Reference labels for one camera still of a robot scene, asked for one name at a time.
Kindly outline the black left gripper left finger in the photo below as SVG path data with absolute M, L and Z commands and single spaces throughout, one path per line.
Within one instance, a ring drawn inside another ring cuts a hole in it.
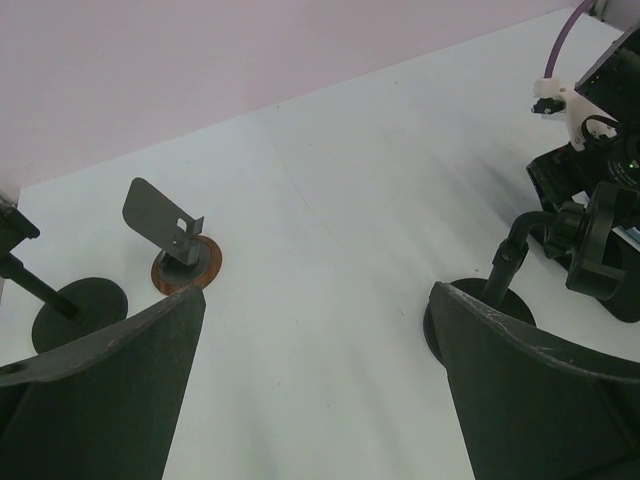
M 205 309 L 187 287 L 2 366 L 2 478 L 162 478 Z

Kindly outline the black clamp phone stand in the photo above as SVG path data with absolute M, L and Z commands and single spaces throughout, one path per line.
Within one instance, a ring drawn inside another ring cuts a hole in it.
M 1 277 L 43 302 L 31 331 L 36 352 L 44 353 L 124 320 L 125 291 L 114 281 L 88 277 L 56 291 L 26 269 L 12 250 L 39 229 L 11 203 L 1 202 Z

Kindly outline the black tall phone stand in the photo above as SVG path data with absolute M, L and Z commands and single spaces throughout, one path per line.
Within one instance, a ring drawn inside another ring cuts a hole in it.
M 567 201 L 555 211 L 530 211 L 516 218 L 492 261 L 487 280 L 463 278 L 452 285 L 486 305 L 534 325 L 530 308 L 510 289 L 529 252 L 528 239 L 538 240 L 549 259 L 567 264 L 566 287 L 597 300 L 610 299 L 625 272 L 604 263 L 609 235 L 616 228 L 639 226 L 639 192 L 600 183 L 586 205 Z

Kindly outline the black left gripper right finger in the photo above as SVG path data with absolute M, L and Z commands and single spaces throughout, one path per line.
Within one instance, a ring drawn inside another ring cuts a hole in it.
M 636 479 L 639 365 L 495 310 L 450 283 L 436 339 L 477 479 Z

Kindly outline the black phone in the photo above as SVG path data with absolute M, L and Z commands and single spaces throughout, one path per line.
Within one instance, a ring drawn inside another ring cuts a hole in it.
M 617 233 L 609 235 L 604 263 L 621 269 L 625 277 L 614 295 L 600 304 L 617 320 L 639 321 L 639 251 Z

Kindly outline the wooden base phone stand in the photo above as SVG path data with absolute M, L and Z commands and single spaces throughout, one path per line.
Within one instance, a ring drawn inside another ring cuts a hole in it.
M 134 232 L 160 249 L 150 271 L 154 287 L 169 296 L 188 286 L 206 288 L 220 273 L 219 245 L 193 218 L 147 180 L 131 181 L 122 216 Z

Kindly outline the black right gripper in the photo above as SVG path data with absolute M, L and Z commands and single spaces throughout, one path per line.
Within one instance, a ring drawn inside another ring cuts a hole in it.
M 582 152 L 569 141 L 527 166 L 545 211 L 578 194 L 591 197 L 602 182 L 639 191 L 639 26 L 624 32 L 571 87 L 616 120 L 620 130 Z

